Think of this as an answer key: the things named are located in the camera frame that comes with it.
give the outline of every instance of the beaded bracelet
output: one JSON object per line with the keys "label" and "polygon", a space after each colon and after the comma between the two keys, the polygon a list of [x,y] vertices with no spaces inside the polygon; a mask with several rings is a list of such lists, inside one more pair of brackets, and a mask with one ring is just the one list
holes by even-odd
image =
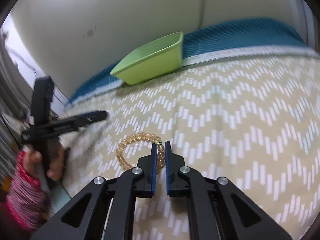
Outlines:
{"label": "beaded bracelet", "polygon": [[118,144],[118,149],[116,150],[117,153],[117,159],[122,166],[122,168],[126,171],[131,168],[133,168],[123,157],[122,151],[125,149],[127,144],[130,144],[132,142],[146,140],[152,143],[155,143],[158,145],[158,154],[157,154],[157,166],[156,170],[157,173],[160,172],[160,170],[164,167],[164,146],[162,144],[161,138],[159,136],[156,136],[155,134],[150,133],[136,133],[132,134],[131,136],[128,136],[127,138],[123,139],[121,143]]}

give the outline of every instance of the silver bolt head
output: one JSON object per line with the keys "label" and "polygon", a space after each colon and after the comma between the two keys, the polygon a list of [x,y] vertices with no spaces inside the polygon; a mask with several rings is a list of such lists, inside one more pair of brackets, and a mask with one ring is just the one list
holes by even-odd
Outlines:
{"label": "silver bolt head", "polygon": [[139,167],[135,167],[132,169],[132,173],[134,174],[140,174],[142,172],[142,169]]}
{"label": "silver bolt head", "polygon": [[188,173],[188,172],[190,171],[190,168],[189,168],[188,166],[182,166],[182,167],[180,168],[180,171],[181,171],[182,173]]}
{"label": "silver bolt head", "polygon": [[96,178],[94,178],[94,180],[93,180],[93,182],[94,182],[95,184],[97,184],[97,185],[102,184],[103,181],[104,181],[103,177],[96,177]]}
{"label": "silver bolt head", "polygon": [[227,178],[225,178],[225,177],[220,177],[220,178],[218,179],[218,182],[219,182],[219,184],[221,184],[221,185],[226,185],[226,184],[228,184],[229,180],[228,180]]}

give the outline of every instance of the white wall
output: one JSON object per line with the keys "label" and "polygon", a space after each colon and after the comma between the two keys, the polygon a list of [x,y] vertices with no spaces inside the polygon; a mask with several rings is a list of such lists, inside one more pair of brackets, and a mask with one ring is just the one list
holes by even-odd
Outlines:
{"label": "white wall", "polygon": [[[9,37],[5,41],[5,46],[11,60],[18,66],[20,74],[28,85],[33,88],[36,77],[44,76],[45,74],[23,44],[11,14],[9,14],[4,21],[1,30],[9,33]],[[64,105],[68,100],[57,88],[55,88],[54,94],[55,96],[52,99],[51,108],[57,114],[62,114]]]}
{"label": "white wall", "polygon": [[[19,0],[12,15],[34,59],[62,92],[76,88],[131,50],[199,28],[202,0]],[[294,25],[288,0],[205,0],[201,27],[272,17]]]}

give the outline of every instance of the beige zigzag blanket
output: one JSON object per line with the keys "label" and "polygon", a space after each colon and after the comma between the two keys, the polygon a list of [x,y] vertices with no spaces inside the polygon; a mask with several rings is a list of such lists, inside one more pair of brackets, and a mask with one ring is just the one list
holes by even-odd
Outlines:
{"label": "beige zigzag blanket", "polygon": [[[95,176],[120,176],[118,142],[144,131],[170,140],[172,151],[203,176],[228,177],[293,239],[320,211],[320,61],[257,57],[169,74],[84,101],[66,115],[96,109],[106,122],[62,138],[72,147],[64,179],[74,196]],[[129,145],[129,163],[150,145]],[[186,205],[169,199],[164,169],[156,195],[137,199],[135,240],[189,239]]]}

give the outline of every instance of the human hand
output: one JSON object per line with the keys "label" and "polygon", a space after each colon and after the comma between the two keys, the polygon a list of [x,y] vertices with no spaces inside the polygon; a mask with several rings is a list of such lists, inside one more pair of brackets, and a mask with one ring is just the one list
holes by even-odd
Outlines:
{"label": "human hand", "polygon": [[[37,179],[38,174],[36,170],[36,165],[42,160],[41,153],[30,150],[25,153],[22,160],[23,169],[33,178]],[[62,178],[63,172],[63,162],[64,162],[64,149],[59,143],[58,145],[58,156],[49,164],[49,169],[47,171],[48,178],[58,181]]]}

